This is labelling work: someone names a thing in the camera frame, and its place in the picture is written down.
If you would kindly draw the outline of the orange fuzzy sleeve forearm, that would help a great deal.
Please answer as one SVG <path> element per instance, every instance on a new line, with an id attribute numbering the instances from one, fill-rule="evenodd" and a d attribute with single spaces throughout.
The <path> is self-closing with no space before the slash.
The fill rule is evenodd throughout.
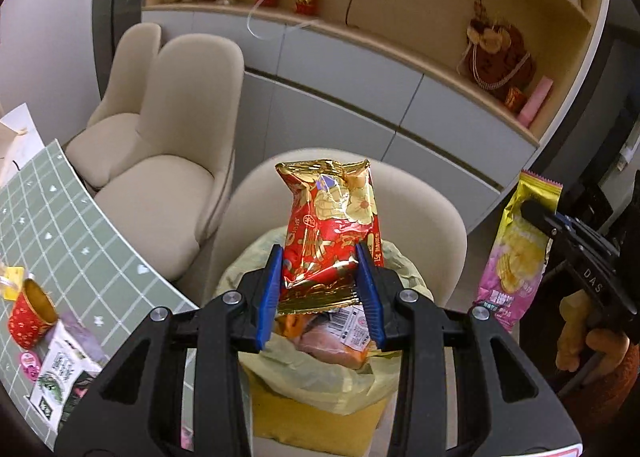
<path id="1" fill-rule="evenodd" d="M 582 440 L 595 439 L 612 425 L 625 405 L 639 403 L 639 347 L 631 345 L 612 373 L 570 390 L 561 402 Z"/>

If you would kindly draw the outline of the right hand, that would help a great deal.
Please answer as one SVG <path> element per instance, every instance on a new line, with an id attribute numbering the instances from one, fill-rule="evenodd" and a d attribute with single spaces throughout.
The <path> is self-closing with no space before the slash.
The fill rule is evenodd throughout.
<path id="1" fill-rule="evenodd" d="M 589 318 L 596 312 L 596 307 L 584 290 L 572 293 L 560 303 L 564 327 L 556 344 L 556 368 L 574 373 L 585 347 L 603 353 L 600 363 L 585 377 L 585 383 L 612 373 L 623 362 L 630 345 L 625 333 L 589 327 Z"/>

